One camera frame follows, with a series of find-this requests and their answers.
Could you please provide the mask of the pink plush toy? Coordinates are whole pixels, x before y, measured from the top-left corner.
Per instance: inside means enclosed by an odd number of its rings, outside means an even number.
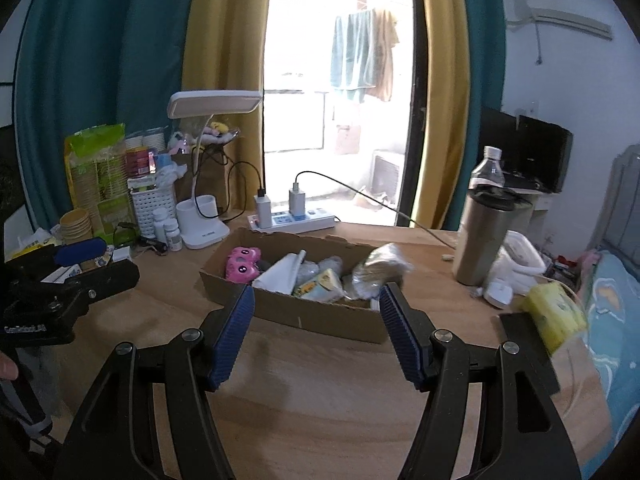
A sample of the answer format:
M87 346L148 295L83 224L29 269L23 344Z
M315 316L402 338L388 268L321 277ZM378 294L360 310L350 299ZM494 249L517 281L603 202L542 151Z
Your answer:
M261 258L262 252L257 247L233 248L227 257L224 278L234 284L251 283L262 274L258 266Z

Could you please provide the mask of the white paper towel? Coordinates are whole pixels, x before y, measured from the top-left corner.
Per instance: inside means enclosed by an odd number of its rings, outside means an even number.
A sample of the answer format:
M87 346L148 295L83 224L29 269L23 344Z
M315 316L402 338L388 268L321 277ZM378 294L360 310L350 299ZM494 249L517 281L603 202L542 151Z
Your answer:
M257 289L273 292L274 294L291 295L294 289L297 274L304 262L306 252L301 250L297 254L290 252L273 266L260 274L252 281L252 286Z

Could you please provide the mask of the clear bubble wrap wad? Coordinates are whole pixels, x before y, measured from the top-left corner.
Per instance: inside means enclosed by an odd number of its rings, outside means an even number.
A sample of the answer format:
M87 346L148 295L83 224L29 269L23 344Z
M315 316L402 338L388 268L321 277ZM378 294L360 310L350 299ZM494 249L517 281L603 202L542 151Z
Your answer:
M305 260L298 269L295 285L303 285L315 278L321 272L329 269L333 270L337 276L341 276L343 271L343 259L339 256L331 256L321 260L320 262Z

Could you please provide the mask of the stack of paper cups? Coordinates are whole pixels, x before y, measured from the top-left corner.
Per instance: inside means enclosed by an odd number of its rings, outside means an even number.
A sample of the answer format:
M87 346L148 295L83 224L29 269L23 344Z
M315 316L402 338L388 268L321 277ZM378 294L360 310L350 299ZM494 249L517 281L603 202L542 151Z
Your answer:
M77 208L66 212L60 219L60 233L66 245L91 240L93 234L88 211Z

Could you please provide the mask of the white pill bottle small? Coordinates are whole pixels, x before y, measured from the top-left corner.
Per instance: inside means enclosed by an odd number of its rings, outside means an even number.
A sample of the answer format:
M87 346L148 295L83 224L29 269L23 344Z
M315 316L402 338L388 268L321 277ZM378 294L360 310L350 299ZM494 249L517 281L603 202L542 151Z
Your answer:
M168 218L164 222L166 243L171 252L180 252L183 248L181 231L176 218Z

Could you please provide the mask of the white perforated basket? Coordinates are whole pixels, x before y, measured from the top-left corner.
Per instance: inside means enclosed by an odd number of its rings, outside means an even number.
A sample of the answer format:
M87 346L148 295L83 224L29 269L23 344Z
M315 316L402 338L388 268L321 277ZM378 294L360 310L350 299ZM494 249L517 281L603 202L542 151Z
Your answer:
M153 211L157 208L164 207L170 218L176 216L176 194L172 186L164 186L163 188L149 188L148 186L142 190L141 188L130 188L129 195L132 206L134 207L134 215L136 216L137 225L140 233L144 237L154 237L154 217Z

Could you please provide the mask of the red tin can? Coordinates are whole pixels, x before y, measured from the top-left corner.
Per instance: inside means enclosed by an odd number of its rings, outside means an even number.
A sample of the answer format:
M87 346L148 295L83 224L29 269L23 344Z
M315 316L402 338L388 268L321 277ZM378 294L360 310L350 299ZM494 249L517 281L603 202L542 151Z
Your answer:
M126 174L130 178L148 176L155 171L154 151L147 146L128 148L126 151Z

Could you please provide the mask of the white charger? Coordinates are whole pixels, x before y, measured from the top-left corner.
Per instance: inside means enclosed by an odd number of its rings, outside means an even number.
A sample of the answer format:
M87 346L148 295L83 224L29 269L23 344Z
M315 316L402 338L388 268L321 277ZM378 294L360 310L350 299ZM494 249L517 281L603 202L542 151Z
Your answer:
M266 194L265 188L258 188L254 196L255 209L257 214L257 226L261 230L272 228L271 200Z
M296 220L305 218L305 193L299 189L297 181L293 182L292 188L288 191L288 211Z

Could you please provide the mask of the teal curtain left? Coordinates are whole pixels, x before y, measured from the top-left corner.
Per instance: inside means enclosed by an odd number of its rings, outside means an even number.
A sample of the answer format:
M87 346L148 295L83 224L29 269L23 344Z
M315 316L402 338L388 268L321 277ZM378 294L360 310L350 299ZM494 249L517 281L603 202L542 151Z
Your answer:
M50 228L72 206L64 140L100 125L168 126L192 0L32 0L14 125L27 208Z

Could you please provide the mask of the teal curtain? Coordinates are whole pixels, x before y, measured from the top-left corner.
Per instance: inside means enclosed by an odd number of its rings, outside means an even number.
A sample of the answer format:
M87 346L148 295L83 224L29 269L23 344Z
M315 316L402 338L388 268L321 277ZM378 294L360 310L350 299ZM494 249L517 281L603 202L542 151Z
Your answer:
M506 17L503 0L464 0L468 25L470 95L464 151L458 182L444 227L459 227L471 172L480 154L480 115L501 106L506 74Z
M14 125L27 208L50 228L72 206L64 140L100 125L168 126L192 0L32 0Z

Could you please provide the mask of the white power strip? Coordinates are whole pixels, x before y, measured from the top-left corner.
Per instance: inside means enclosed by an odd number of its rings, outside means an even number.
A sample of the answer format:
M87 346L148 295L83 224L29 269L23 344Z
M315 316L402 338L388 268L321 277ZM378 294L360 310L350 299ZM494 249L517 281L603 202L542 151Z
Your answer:
M300 234L314 231L332 229L337 224L334 214L329 214L323 209L309 209L304 218L294 218L288 211L278 211L271 215L271 226L263 228L259 225L257 214L247 217L248 226L252 231L263 233L292 233Z

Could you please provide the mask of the grey padded headboard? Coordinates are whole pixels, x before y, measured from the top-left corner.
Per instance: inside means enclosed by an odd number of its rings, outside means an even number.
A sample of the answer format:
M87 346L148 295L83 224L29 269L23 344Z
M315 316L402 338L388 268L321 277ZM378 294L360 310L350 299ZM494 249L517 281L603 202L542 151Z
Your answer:
M612 163L608 188L591 237L592 247L608 248L639 264L639 145L628 146Z

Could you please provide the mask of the yellow curtain left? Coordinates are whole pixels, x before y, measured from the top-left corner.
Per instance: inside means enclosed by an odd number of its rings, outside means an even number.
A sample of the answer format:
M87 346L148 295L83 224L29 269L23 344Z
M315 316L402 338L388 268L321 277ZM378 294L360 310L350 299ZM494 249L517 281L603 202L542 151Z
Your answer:
M264 88L264 55L269 0L192 0L186 29L184 90ZM264 175L262 126L257 107L235 116L241 136L233 142L232 207L252 210Z

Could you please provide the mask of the yellow curtain right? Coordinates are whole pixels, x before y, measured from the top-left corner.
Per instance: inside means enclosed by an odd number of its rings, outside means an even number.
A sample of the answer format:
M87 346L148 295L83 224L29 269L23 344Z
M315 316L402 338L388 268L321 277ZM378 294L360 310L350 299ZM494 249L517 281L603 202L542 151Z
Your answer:
M423 0L427 32L425 141L414 218L444 225L465 148L471 89L465 0Z

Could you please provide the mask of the white air conditioner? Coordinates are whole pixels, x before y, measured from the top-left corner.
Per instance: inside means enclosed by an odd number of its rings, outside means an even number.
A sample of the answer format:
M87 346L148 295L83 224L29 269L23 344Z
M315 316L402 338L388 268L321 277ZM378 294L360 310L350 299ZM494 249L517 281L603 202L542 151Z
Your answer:
M535 8L529 5L529 0L514 0L514 14L514 20L506 20L508 26L521 27L528 24L547 24L574 29L605 40L613 39L612 28L608 24L580 14L555 9Z

